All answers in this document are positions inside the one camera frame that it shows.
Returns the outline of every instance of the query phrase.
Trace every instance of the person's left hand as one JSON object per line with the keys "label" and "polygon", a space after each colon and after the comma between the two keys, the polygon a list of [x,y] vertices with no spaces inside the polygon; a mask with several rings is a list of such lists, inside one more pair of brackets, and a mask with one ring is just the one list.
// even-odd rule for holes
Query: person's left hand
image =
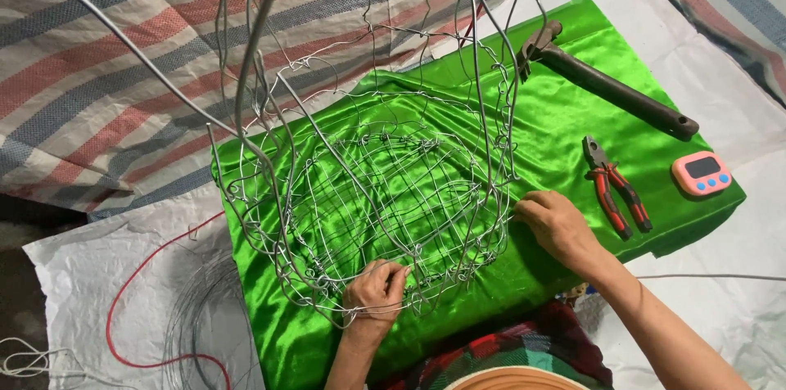
{"label": "person's left hand", "polygon": [[[401,311],[404,283],[409,271],[409,267],[384,259],[369,263],[344,290],[343,307],[347,310],[361,309],[356,312],[355,320],[344,329],[344,334],[363,345],[378,346]],[[350,318],[347,315],[344,323],[348,323]]]}

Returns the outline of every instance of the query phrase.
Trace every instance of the pink timer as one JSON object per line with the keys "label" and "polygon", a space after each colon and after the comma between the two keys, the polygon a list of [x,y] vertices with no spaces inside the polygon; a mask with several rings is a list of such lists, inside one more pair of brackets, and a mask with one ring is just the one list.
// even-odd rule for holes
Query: pink timer
{"label": "pink timer", "polygon": [[732,183],[732,174],[721,159],[708,151],[683,156],[671,165],[671,171],[685,192],[707,195],[723,190]]}

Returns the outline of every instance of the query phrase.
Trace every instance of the person's right hand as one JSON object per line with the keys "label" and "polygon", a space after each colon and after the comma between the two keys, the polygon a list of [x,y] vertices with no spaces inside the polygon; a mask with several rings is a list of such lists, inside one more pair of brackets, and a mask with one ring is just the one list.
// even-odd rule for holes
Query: person's right hand
{"label": "person's right hand", "polygon": [[526,194],[514,208],[514,219],[532,228],[546,252],[576,275],[592,282],[616,258],[595,238],[584,215],[553,190]]}

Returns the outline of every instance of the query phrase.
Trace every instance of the hand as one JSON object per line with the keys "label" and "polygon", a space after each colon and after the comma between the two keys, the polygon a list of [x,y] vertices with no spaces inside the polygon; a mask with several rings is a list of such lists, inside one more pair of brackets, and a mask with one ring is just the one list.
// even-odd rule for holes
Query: hand
{"label": "hand", "polygon": [[538,244],[585,281],[592,282],[609,263],[617,262],[564,195],[553,190],[530,192],[514,209],[514,219],[532,228]]}
{"label": "hand", "polygon": [[[376,347],[382,342],[401,311],[409,270],[409,267],[384,259],[372,261],[363,269],[343,293],[345,309],[361,309],[344,330],[345,336],[366,346]],[[344,324],[350,320],[351,314],[345,316]]]}

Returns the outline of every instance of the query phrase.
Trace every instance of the wrinkled plastic sheet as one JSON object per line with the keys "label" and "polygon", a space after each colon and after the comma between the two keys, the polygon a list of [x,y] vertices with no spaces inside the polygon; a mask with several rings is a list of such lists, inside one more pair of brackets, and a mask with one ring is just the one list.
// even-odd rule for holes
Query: wrinkled plastic sheet
{"label": "wrinkled plastic sheet", "polygon": [[[547,8],[567,1],[542,0]],[[702,136],[748,194],[731,219],[711,235],[659,259],[641,257],[628,267],[636,275],[783,275],[786,112],[726,54],[696,33],[667,0],[594,1],[677,106],[701,124]],[[502,14],[509,8],[510,2],[503,4],[497,19],[504,20]],[[513,23],[537,13],[533,0],[519,0]],[[480,21],[479,30],[491,33],[486,18]],[[445,44],[434,53],[441,56],[454,48],[455,43]],[[119,287],[146,255],[220,211],[218,190],[207,187],[26,246],[47,295],[50,346],[73,347],[83,364],[138,388],[172,388],[162,370],[130,369],[110,355],[103,333],[106,312]],[[658,218],[652,218],[657,225]],[[165,357],[165,337],[178,291],[201,264],[230,251],[223,218],[199,230],[196,238],[184,238],[163,250],[126,291],[113,336],[127,358],[152,363]],[[786,388],[786,372],[781,367],[786,363],[786,284],[728,278],[644,281],[753,388]],[[230,367],[235,386],[262,388],[255,355],[249,354],[251,338],[244,312],[242,302],[231,294],[205,308],[198,344]],[[662,388],[602,298],[587,297],[577,313],[604,352],[615,387]],[[217,370],[210,365],[205,370],[221,388]],[[84,388],[104,387],[93,383]]]}

